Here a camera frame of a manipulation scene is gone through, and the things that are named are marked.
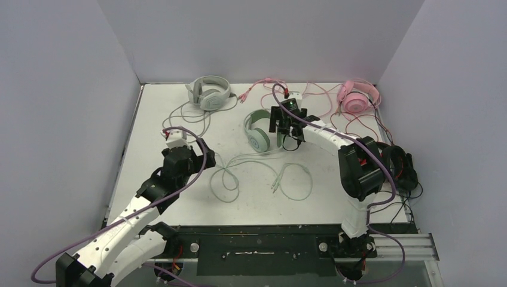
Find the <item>mint green headphones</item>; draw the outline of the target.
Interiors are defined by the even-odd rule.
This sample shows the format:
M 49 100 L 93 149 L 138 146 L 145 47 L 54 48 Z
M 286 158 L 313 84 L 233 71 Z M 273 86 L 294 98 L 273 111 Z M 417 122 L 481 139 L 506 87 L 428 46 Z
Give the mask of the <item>mint green headphones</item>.
M 220 154 L 216 154 L 218 157 L 216 171 L 214 171 L 210 176 L 208 186 L 210 192 L 217 200 L 223 203 L 232 203 L 238 199 L 241 192 L 240 181 L 231 169 L 249 163 L 259 164 L 263 167 L 268 168 L 272 172 L 274 175 L 274 181 L 271 185 L 271 190 L 274 193 L 276 191 L 280 191 L 287 199 L 290 199 L 292 201 L 304 201 L 313 193 L 313 176 L 305 165 L 299 163 L 285 163 L 279 170 L 276 170 L 267 163 L 268 160 L 275 159 L 274 155 L 283 149 L 284 144 L 284 139 L 278 139 L 276 141 L 276 147 L 273 148 L 268 132 L 256 126 L 259 121 L 268 120 L 270 117 L 271 113 L 267 111 L 267 109 L 258 109 L 250 112 L 247 116 L 245 116 L 243 120 L 243 133 L 246 136 L 249 146 L 254 150 L 253 153 L 236 155 L 229 159 L 228 162 L 225 162 Z M 283 189 L 283 177 L 286 170 L 291 166 L 299 167 L 308 176 L 309 179 L 309 190 L 304 196 L 300 198 L 290 196 Z M 234 193 L 231 199 L 226 199 L 225 197 L 220 196 L 213 187 L 214 177 L 219 173 L 221 174 L 223 189 Z

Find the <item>pink cat-ear headphones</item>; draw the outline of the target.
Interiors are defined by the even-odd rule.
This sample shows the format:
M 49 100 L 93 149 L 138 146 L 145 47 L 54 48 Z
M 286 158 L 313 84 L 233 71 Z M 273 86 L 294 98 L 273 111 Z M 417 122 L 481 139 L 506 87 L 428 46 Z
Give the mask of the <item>pink cat-ear headphones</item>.
M 315 95 L 315 92 L 308 91 L 310 86 L 319 88 L 321 90 L 320 95 L 326 96 L 329 109 L 323 116 L 328 116 L 330 121 L 334 116 L 343 117 L 348 121 L 345 131 L 348 131 L 350 124 L 359 123 L 369 131 L 376 132 L 361 120 L 365 116 L 378 120 L 377 109 L 381 104 L 381 95 L 375 85 L 360 78 L 347 80 L 330 89 L 325 89 L 317 83 L 307 82 L 304 91 L 301 93 L 303 99 Z

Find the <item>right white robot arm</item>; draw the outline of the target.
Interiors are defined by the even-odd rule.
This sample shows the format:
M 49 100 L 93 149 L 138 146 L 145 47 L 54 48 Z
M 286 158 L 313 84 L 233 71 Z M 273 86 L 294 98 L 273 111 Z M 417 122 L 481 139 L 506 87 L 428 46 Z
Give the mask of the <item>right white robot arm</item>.
M 347 207 L 338 235 L 338 251 L 345 257 L 368 256 L 374 251 L 369 235 L 373 201 L 386 180 L 376 141 L 371 137 L 353 138 L 309 115 L 296 100 L 284 100 L 270 109 L 269 130 L 280 138 L 291 136 L 300 144 L 310 143 L 338 160 L 339 176 L 347 194 Z

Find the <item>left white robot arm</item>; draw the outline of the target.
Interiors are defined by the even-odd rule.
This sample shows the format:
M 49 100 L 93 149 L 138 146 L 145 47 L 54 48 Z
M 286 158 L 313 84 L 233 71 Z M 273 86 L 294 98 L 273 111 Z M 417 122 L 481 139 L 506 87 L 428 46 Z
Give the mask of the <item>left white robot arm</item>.
M 207 169 L 216 164 L 215 153 L 204 140 L 197 141 L 202 154 L 183 145 L 163 150 L 163 166 L 155 170 L 117 216 L 73 255 L 56 261 L 57 286 L 117 286 L 149 259 L 177 253 L 175 231 L 162 215 Z

